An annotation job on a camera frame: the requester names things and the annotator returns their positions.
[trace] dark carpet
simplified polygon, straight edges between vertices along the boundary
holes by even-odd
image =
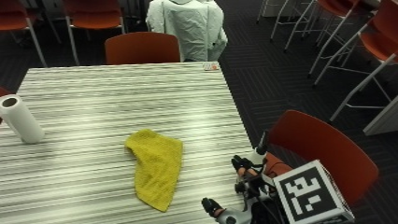
[[[217,2],[225,14],[223,29],[229,38],[227,48],[218,62],[250,141],[255,145],[262,130],[271,127],[286,109],[299,110],[327,120],[349,91],[363,77],[343,72],[329,72],[317,89],[313,90],[314,79],[307,79],[306,76],[317,53],[313,46],[317,34],[310,35],[305,40],[299,40],[297,36],[287,53],[283,53],[282,49],[291,26],[282,26],[277,30],[274,43],[270,43],[274,18],[262,18],[259,24],[255,24],[261,1],[217,0]],[[56,27],[64,41],[62,45],[56,43],[45,25],[37,28],[37,37],[48,66],[73,66],[66,25],[62,21],[56,21]],[[130,26],[130,31],[142,30],[145,30],[144,25]],[[85,32],[74,31],[82,65],[104,64],[104,41],[118,33],[118,30],[92,31],[92,40],[88,41]],[[17,35],[24,39],[26,48],[14,44],[8,33],[0,34],[0,86],[12,92],[17,92],[28,69],[41,67],[30,40],[22,34]],[[363,54],[355,52],[349,64],[370,70],[371,65],[366,64],[366,60]],[[386,79],[389,93],[397,94],[397,78],[390,77],[387,72],[382,78]],[[371,85],[354,99],[367,104],[383,102],[382,100],[379,91]],[[379,179],[369,193],[351,207],[357,223],[395,224],[398,223],[398,132],[374,136],[365,136],[362,132],[378,112],[379,110],[345,108],[333,125],[363,148],[381,172]]]

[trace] chair leg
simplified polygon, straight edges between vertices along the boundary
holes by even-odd
[[[121,17],[121,28],[122,28],[122,35],[124,35],[125,34],[124,17]]]
[[[313,7],[313,10],[311,10],[311,13],[310,13],[309,21],[307,21],[306,27],[305,27],[305,29],[303,29],[301,38],[303,38],[303,37],[306,36],[306,34],[310,34],[309,27],[310,27],[310,24],[313,24],[313,13],[314,13],[314,7]]]
[[[270,41],[273,42],[273,38],[274,38],[274,31],[275,31],[275,27],[278,25],[278,20],[281,19],[281,15],[282,15],[282,11],[285,10],[285,7],[287,5],[289,0],[285,0],[285,3],[282,5],[282,8],[279,9],[278,13],[277,13],[277,17],[275,17],[275,22],[274,22],[274,29],[271,32],[271,37],[270,37]]]
[[[86,40],[90,41],[89,30],[86,30],[86,29],[85,29],[85,37],[86,37]]]
[[[40,48],[40,45],[38,45],[36,33],[34,33],[34,30],[33,30],[33,26],[32,26],[32,22],[30,22],[29,18],[26,18],[26,24],[28,24],[28,30],[29,30],[29,33],[32,35],[32,39],[33,39],[33,42],[34,42],[34,47],[36,47],[36,50],[37,50],[37,53],[38,53],[41,64],[42,64],[44,67],[48,67],[48,63],[46,63],[45,57],[42,56],[41,48]]]
[[[48,24],[49,24],[52,33],[53,33],[53,35],[54,35],[54,38],[57,39],[58,44],[62,44],[62,41],[61,41],[60,36],[58,36],[58,32],[57,32],[57,30],[54,29],[52,20],[50,20],[50,18],[49,18],[49,16],[48,16],[48,13],[46,13],[46,12],[44,12],[44,16],[45,16],[45,20],[48,21]]]
[[[374,69],[374,71],[370,73],[370,75],[362,80],[362,82],[355,86],[355,88],[350,91],[349,95],[346,96],[343,102],[338,106],[337,110],[334,111],[330,122],[334,121],[335,117],[338,116],[341,110],[345,108],[345,105],[347,104],[350,98],[353,95],[363,88],[365,85],[369,84],[374,76],[379,73],[379,71],[386,67],[386,65],[394,60],[395,54],[391,54],[389,58],[385,60],[385,62]]]
[[[350,12],[347,13],[346,18],[339,22],[338,26],[335,27],[335,29],[334,29],[334,31],[333,31],[333,33],[331,33],[331,36],[329,37],[326,43],[323,44],[322,49],[319,50],[319,53],[318,53],[318,55],[317,55],[317,57],[315,57],[315,59],[314,59],[313,67],[311,67],[311,70],[310,70],[309,75],[311,75],[311,73],[313,73],[313,69],[315,68],[315,66],[317,66],[317,64],[318,64],[318,62],[319,62],[319,59],[321,59],[322,54],[323,54],[323,52],[325,52],[325,49],[326,49],[327,45],[331,43],[331,40],[334,39],[334,36],[335,36],[335,34],[337,34],[338,30],[339,30],[339,27],[341,27],[342,24],[345,23],[345,21],[346,21],[349,15],[350,15]]]
[[[289,45],[290,45],[291,39],[293,39],[293,37],[294,37],[294,33],[295,33],[295,30],[297,30],[297,26],[298,26],[298,24],[301,23],[302,19],[305,18],[306,14],[307,14],[307,11],[310,10],[310,8],[311,8],[311,6],[313,6],[313,3],[314,3],[314,0],[311,0],[311,2],[309,3],[309,6],[307,6],[306,9],[303,10],[303,12],[302,12],[302,14],[301,14],[301,17],[299,17],[298,21],[295,22],[294,29],[293,29],[293,31],[291,31],[291,33],[290,33],[289,40],[287,40],[287,43],[286,43],[286,46],[285,46],[285,49],[283,49],[285,52],[286,52],[287,47],[289,47]]]
[[[342,51],[346,49],[346,47],[350,45],[351,41],[357,38],[358,34],[361,34],[361,32],[367,28],[367,25],[365,25],[359,31],[357,32],[357,34],[350,38],[350,40],[346,42],[346,44],[343,45],[343,47],[341,47],[341,49],[334,53],[334,55],[331,56],[331,58],[329,59],[325,67],[323,67],[323,70],[318,76],[318,78],[315,79],[314,83],[313,83],[313,87],[315,87],[315,85],[318,84],[321,78],[323,77],[325,73],[326,73],[326,70],[329,69],[330,65],[331,65],[331,62],[334,61],[334,59],[337,58],[337,56],[342,53]]]
[[[331,27],[331,24],[333,24],[333,21],[334,21],[334,15],[330,16],[323,28],[322,28],[322,32],[318,36],[318,38],[315,39],[314,43],[315,43],[315,47],[319,48],[319,45],[322,43],[322,40],[323,40],[323,37],[325,37],[325,34],[326,32],[329,31],[330,27]]]
[[[17,38],[16,38],[16,36],[14,36],[14,34],[13,34],[13,31],[9,31],[9,34],[10,34],[10,36],[12,36],[12,39],[13,39],[14,43],[17,44]]]
[[[345,61],[343,61],[342,64],[341,64],[341,67],[346,66],[349,57],[350,57],[350,55],[351,55],[351,52],[353,52],[354,48],[357,47],[357,44],[358,44],[358,39],[357,39],[357,41],[353,43],[353,45],[351,45],[351,47],[350,47],[350,52],[349,52],[349,54],[347,54],[347,56],[346,56]]]
[[[257,22],[255,22],[257,24],[259,23],[261,13],[262,13],[262,11],[266,10],[267,4],[269,4],[269,0],[262,0],[259,11],[258,11],[258,16],[257,16]]]
[[[74,39],[73,39],[73,33],[72,33],[72,28],[70,28],[70,17],[66,16],[66,30],[69,33],[69,39],[70,39],[70,46],[72,46],[72,53],[73,53],[73,58],[76,65],[80,66],[78,58],[77,58],[77,52],[76,52],[76,46],[74,46]]]

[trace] white paper towel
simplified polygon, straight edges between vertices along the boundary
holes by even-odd
[[[0,97],[0,117],[24,142],[38,143],[45,137],[38,122],[17,95],[10,94]]]

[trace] white striped tabletop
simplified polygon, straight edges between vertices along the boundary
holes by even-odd
[[[221,70],[201,63],[34,68],[18,95],[46,137],[0,125],[0,223],[214,223],[201,198],[242,207],[230,159],[251,150]],[[140,129],[178,138],[182,168],[165,213],[134,193]]]

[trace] yellow towel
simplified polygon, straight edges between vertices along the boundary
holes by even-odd
[[[138,161],[134,177],[137,196],[165,212],[177,185],[182,142],[142,129],[126,138],[125,146],[132,149]]]

